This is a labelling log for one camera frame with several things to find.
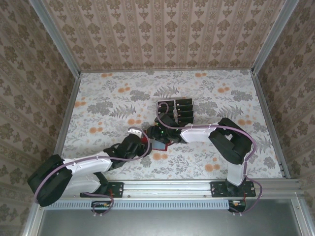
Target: floral wallpaper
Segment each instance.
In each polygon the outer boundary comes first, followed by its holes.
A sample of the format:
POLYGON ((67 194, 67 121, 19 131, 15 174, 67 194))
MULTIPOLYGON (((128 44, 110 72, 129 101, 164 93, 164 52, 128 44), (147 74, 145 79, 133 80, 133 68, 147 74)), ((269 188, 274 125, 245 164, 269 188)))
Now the floral wallpaper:
POLYGON ((23 230, 28 177, 56 145, 74 78, 27 0, 0 1, 0 235, 23 230))
POLYGON ((299 1, 259 79, 291 175, 315 216, 315 1, 299 1))
MULTIPOLYGON (((193 99, 195 124, 228 117, 254 137, 258 151, 249 161, 249 176, 282 177, 249 70, 87 73, 81 78, 65 158, 121 143, 129 127, 154 124, 158 100, 186 97, 193 99)), ((105 174, 108 179, 226 178, 227 162, 212 144, 175 144, 105 174)))
POLYGON ((44 0, 81 71, 250 68, 284 0, 44 0))

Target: black plastic cover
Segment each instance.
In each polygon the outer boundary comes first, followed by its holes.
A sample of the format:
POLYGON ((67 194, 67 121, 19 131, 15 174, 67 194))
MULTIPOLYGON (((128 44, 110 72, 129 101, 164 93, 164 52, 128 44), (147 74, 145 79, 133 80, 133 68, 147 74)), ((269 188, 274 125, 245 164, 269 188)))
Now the black plastic cover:
MULTIPOLYGON (((222 118, 219 125, 230 126, 242 130, 229 118, 222 118)), ((222 128, 217 128, 215 131, 210 133, 209 139, 225 160, 235 165, 239 165, 244 162, 245 155, 252 147, 252 142, 249 138, 239 132, 228 129, 224 130, 222 128)))
MULTIPOLYGON (((121 144, 114 144, 109 148, 104 149, 104 152, 107 153, 110 157, 118 157, 123 159, 132 159, 136 155, 143 154, 149 144, 141 143, 139 136, 135 134, 129 134, 124 138, 121 144)), ((116 168, 123 166, 125 161, 112 160, 112 166, 109 169, 110 171, 116 168)))
MULTIPOLYGON (((62 164, 63 160, 59 155, 53 155, 48 158, 48 160, 28 178, 28 185, 31 187, 32 192, 35 193, 46 176, 62 164)), ((42 207, 46 207, 57 201, 63 194, 71 178, 72 171, 68 170, 66 167, 52 175, 39 191, 37 196, 38 203, 42 207)))

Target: floor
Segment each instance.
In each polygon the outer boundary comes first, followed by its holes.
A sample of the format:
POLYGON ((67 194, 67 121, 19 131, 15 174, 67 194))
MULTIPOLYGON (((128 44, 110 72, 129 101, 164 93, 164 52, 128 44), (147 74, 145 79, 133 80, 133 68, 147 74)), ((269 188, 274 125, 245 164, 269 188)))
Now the floor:
MULTIPOLYGON (((81 85, 63 157, 97 153, 121 142, 130 126, 154 124, 157 101, 192 98, 195 124, 228 117, 249 132, 258 150, 248 176, 282 177, 249 70, 89 73, 81 85)), ((129 162, 106 173, 108 179, 226 178, 227 162, 213 145, 176 144, 168 151, 129 162)))
POLYGON ((261 200, 243 216, 227 210, 47 210, 39 236, 301 236, 291 200, 261 200))

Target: gray metal panel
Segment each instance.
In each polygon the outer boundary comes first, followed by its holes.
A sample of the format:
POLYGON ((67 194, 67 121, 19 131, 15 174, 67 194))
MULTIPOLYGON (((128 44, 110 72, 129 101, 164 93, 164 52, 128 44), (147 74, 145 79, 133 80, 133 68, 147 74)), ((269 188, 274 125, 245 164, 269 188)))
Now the gray metal panel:
POLYGON ((37 236, 44 210, 33 203, 22 236, 37 236))
MULTIPOLYGON (((59 200, 45 210, 91 210, 95 200, 59 200)), ((115 199, 112 210, 229 209, 228 200, 128 200, 115 199)))
POLYGON ((31 5, 33 6, 34 10, 38 14, 40 20, 42 21, 43 25, 45 26, 46 30, 48 31, 50 37, 54 41, 58 51, 62 55, 65 63, 68 65, 70 71, 72 72, 75 78, 79 77, 79 66, 77 65, 76 61, 71 55, 70 50, 68 49, 66 43, 64 42, 63 38, 60 35, 57 27, 51 16, 49 15, 47 9, 45 8, 42 0, 30 0, 31 5))
POLYGON ((301 236, 289 200, 262 200, 252 212, 226 210, 45 211, 39 236, 301 236))
POLYGON ((291 201, 302 235, 314 236, 314 223, 305 200, 297 197, 291 201))
POLYGON ((281 34, 284 26, 289 20, 292 12, 294 11, 299 0, 286 0, 274 25, 272 26, 268 37, 266 38, 264 44, 262 45, 258 56, 255 59, 254 64, 252 65, 252 69, 255 73, 258 73, 267 59, 271 49, 275 45, 279 35, 281 34))

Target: robotic arm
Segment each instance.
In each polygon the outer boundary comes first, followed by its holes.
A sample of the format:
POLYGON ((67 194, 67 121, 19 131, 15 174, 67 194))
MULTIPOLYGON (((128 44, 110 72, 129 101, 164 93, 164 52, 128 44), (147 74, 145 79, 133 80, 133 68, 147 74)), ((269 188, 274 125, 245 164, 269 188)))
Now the robotic arm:
MULTIPOLYGON (((165 127, 164 124, 178 128, 179 125, 164 113, 159 114, 159 119, 156 119, 155 122, 157 125, 151 126, 147 131, 149 138, 157 139, 163 143, 170 141, 174 143, 212 143, 223 158, 228 161, 227 181, 234 186, 240 186, 243 183, 244 158, 251 150, 252 146, 252 142, 248 137, 229 129, 211 128, 210 124, 202 127, 196 126, 194 128, 192 128, 191 124, 188 124, 181 130, 169 129, 165 127)), ((222 118, 217 124, 219 126, 242 130, 228 118, 222 118)))
MULTIPOLYGON (((159 119, 157 118, 155 122, 157 125, 151 126, 146 132, 150 139, 156 139, 165 144, 170 142, 213 143, 228 161, 224 189, 230 196, 237 196, 239 190, 243 194, 240 187, 246 182, 244 181, 244 157, 251 150, 252 142, 249 138, 241 133, 224 128, 212 128, 210 125, 194 128, 187 125, 179 128, 179 125, 165 113, 159 114, 159 119), (165 124, 179 129, 167 128, 165 124)), ((242 130, 228 118, 222 118, 218 125, 242 130)), ((144 157, 152 150, 149 140, 141 140, 141 131, 131 128, 128 132, 129 135, 121 144, 115 144, 91 156, 76 159, 61 159, 59 155, 51 156, 28 179, 28 184, 35 193, 38 203, 45 207, 60 197, 72 197, 79 194, 81 197, 87 197, 84 192, 108 195, 109 182, 102 173, 121 167, 135 156, 140 156, 136 159, 144 157), (101 158, 108 156, 112 160, 101 158)))

